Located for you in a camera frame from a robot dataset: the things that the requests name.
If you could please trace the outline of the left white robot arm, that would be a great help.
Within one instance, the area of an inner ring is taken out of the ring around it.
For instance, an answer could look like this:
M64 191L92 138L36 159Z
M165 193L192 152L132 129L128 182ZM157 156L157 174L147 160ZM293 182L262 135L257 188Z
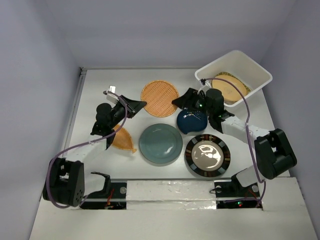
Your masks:
M57 208L82 205L90 195L85 190L88 182L85 176L85 161L93 160L107 150L126 120L133 118L147 105L145 101L131 100L110 91L106 92L106 95L115 105L101 103L97 106L89 141L65 149L66 152L74 150L65 157L62 157L64 151L61 151L49 162L42 197Z

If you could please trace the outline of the black striped-rim round plate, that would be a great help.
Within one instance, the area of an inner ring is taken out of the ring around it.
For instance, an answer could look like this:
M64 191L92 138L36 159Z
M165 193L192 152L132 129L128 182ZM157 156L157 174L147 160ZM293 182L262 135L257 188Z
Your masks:
M227 144L212 134L200 134L186 145L184 159L189 169L205 178L223 175L230 166L231 152Z

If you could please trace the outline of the round woven bamboo plate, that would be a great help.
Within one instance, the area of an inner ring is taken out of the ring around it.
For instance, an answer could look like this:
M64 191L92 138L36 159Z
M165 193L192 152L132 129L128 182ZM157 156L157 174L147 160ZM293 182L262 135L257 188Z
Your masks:
M151 81L142 89L140 99L146 102L145 111L158 118L172 115L177 107L172 101L179 97L176 87L164 80Z

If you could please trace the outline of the fish-shaped woven bamboo plate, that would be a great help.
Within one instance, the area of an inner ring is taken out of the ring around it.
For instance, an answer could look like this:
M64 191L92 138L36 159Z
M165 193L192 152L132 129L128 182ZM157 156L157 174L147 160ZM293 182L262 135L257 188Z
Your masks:
M115 134L112 146L119 150L131 151L133 154L137 151L130 133L124 127Z

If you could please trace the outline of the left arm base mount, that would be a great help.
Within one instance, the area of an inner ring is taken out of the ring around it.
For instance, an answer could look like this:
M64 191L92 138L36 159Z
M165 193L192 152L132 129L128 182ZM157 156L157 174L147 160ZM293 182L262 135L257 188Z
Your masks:
M84 210L125 210L127 208L127 183L112 182L108 174L91 172L104 179L103 188L85 196L79 207Z

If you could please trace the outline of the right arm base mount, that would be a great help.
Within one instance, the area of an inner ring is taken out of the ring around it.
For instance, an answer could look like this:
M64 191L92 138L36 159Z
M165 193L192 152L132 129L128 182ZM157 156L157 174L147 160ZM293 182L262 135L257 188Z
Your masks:
M217 209L262 208L257 183L243 187L231 179L218 179L213 182L213 188L209 193L215 195Z

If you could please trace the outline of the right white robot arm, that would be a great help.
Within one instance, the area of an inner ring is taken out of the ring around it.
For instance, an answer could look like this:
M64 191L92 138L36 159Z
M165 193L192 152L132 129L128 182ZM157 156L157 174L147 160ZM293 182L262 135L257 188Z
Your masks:
M189 88L172 104L182 110L197 111L208 117L211 127L248 144L252 166L231 177L230 190L242 196L254 183L272 180L297 165L297 158L285 132L279 128L266 130L240 120L224 106L222 92Z

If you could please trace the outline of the dark blue leaf-shaped dish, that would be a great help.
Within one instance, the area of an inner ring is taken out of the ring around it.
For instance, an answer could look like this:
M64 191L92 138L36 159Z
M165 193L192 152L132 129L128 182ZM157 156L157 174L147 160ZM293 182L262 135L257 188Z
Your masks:
M201 132L208 125L207 116L200 111L182 110L176 118L178 129L185 135L192 132Z

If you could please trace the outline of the teal round ceramic plate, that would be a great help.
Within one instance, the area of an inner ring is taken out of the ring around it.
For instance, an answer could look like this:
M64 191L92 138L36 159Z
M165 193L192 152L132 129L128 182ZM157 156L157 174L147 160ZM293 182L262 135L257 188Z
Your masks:
M173 126L157 123L148 126L140 135L139 150L151 163L167 165L181 154L183 138Z

